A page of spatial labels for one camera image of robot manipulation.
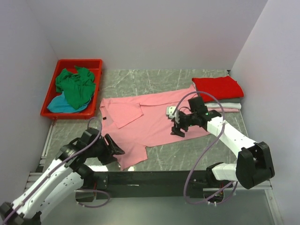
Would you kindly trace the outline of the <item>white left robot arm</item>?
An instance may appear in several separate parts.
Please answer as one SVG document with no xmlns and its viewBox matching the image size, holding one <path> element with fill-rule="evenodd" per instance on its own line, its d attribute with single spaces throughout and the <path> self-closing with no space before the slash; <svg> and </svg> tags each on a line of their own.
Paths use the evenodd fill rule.
<svg viewBox="0 0 300 225">
<path fill-rule="evenodd" d="M 98 129 L 86 129 L 81 137 L 60 148 L 48 169 L 26 192 L 1 205 L 2 223 L 39 225 L 42 213 L 64 194 L 91 186 L 90 192 L 99 192 L 94 171 L 85 164 L 86 159 L 98 158 L 102 165 L 107 165 L 124 153 L 109 134 L 102 136 Z"/>
</svg>

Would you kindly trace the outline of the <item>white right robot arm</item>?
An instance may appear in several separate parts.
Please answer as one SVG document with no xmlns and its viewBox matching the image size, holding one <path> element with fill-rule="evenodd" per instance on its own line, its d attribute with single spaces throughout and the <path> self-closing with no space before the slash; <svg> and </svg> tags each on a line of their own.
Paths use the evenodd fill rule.
<svg viewBox="0 0 300 225">
<path fill-rule="evenodd" d="M 172 135 L 184 137 L 192 126 L 203 128 L 218 137 L 236 156 L 235 164 L 217 163 L 206 169 L 206 183 L 218 186 L 223 180 L 237 181 L 244 188 L 251 189 L 275 176 L 275 170 L 268 144 L 256 142 L 230 125 L 217 111 L 209 111 L 201 97 L 188 100 L 190 114 L 175 106 L 166 109 L 166 115 L 174 122 Z"/>
</svg>

